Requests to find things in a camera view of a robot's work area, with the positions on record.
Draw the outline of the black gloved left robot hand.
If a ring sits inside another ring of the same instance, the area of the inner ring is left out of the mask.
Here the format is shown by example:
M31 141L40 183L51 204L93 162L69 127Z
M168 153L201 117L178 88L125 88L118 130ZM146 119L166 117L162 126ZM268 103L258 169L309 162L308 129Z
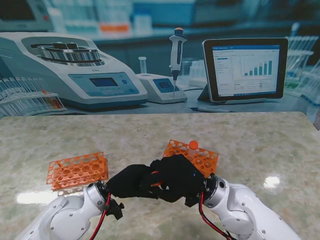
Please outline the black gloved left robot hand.
M131 164L110 178L106 188L115 197L125 198L148 198L158 199L148 189L141 188L145 176L150 175L151 168L144 164Z

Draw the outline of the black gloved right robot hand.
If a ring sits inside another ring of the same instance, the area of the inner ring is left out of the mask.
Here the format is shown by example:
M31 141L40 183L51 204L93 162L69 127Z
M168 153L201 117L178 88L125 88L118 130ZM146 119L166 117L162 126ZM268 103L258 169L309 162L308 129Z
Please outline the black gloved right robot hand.
M182 154L154 160L150 168L151 174L143 178L140 187L166 202L174 203L206 190L206 178Z

